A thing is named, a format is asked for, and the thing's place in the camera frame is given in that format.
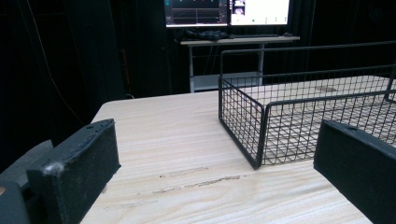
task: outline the white shelf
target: white shelf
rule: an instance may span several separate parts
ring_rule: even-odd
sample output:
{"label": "white shelf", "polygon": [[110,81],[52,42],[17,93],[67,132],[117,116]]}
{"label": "white shelf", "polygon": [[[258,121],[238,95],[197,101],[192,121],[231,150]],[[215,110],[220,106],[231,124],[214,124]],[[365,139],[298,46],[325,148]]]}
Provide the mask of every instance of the white shelf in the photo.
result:
{"label": "white shelf", "polygon": [[[203,90],[215,90],[218,88],[219,75],[211,76],[195,76],[193,69],[193,57],[192,49],[195,47],[206,47],[206,46],[219,46],[219,45],[259,45],[260,49],[264,49],[265,44],[269,43],[288,43],[295,40],[299,40],[299,36],[276,36],[276,37],[256,37],[256,38],[236,38],[236,39],[221,39],[218,41],[209,40],[193,40],[193,41],[181,41],[180,45],[185,45],[189,48],[189,66],[190,66],[190,92],[203,91]],[[259,53],[258,58],[258,70],[261,71],[263,68],[264,52]],[[230,76],[256,76],[257,72],[247,73],[233,73],[224,75],[225,77]]]}
{"label": "white shelf", "polygon": [[[255,77],[258,75],[258,72],[245,72],[245,73],[230,73],[223,74],[223,77]],[[253,78],[247,85],[257,85],[257,78]],[[216,90],[219,87],[219,75],[204,75],[204,76],[195,76],[194,77],[194,90],[195,91],[203,91],[203,90]]]}

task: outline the computer monitor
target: computer monitor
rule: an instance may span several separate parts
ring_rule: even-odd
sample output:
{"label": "computer monitor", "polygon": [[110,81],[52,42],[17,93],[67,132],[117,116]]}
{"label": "computer monitor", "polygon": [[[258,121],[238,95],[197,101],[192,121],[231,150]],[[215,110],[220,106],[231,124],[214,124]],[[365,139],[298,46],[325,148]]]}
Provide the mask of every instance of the computer monitor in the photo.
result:
{"label": "computer monitor", "polygon": [[228,0],[164,0],[166,27],[227,26]]}
{"label": "computer monitor", "polygon": [[230,25],[286,25],[290,0],[229,0]]}

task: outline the dark background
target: dark background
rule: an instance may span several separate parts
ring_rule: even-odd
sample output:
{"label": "dark background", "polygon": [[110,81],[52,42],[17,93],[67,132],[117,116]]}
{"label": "dark background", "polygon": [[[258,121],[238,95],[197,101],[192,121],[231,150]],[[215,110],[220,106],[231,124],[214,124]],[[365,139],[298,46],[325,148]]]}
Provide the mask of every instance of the dark background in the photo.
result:
{"label": "dark background", "polygon": [[[395,6],[393,0],[290,0],[287,26],[199,31],[301,37],[268,48],[393,40]],[[105,102],[189,92],[188,50],[175,42],[179,31],[165,28],[163,0],[0,0],[0,171],[42,141],[58,145]],[[218,73],[219,53],[234,48],[197,48],[195,74]],[[254,57],[231,58],[225,72],[255,68]],[[394,62],[394,46],[267,52],[264,72]]]}

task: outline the keyboard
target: keyboard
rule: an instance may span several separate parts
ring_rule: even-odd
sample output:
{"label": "keyboard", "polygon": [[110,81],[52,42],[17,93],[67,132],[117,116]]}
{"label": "keyboard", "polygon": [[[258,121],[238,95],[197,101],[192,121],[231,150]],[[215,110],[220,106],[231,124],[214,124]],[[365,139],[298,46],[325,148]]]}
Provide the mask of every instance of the keyboard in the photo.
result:
{"label": "keyboard", "polygon": [[261,38],[261,37],[279,37],[279,35],[230,35],[230,38]]}

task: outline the table surface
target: table surface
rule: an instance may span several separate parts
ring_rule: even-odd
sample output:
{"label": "table surface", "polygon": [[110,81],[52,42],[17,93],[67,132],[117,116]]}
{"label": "table surface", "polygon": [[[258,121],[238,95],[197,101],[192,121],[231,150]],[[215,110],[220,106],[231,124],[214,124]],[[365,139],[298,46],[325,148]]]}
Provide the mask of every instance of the table surface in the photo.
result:
{"label": "table surface", "polygon": [[313,161],[254,171],[218,108],[217,91],[104,104],[121,168],[82,223],[370,223]]}
{"label": "table surface", "polygon": [[189,41],[181,41],[180,45],[187,45],[189,47],[199,47],[199,46],[215,46],[215,45],[268,44],[268,43],[291,42],[299,39],[300,39],[299,36],[274,36],[274,37],[220,39],[218,41],[189,40]]}

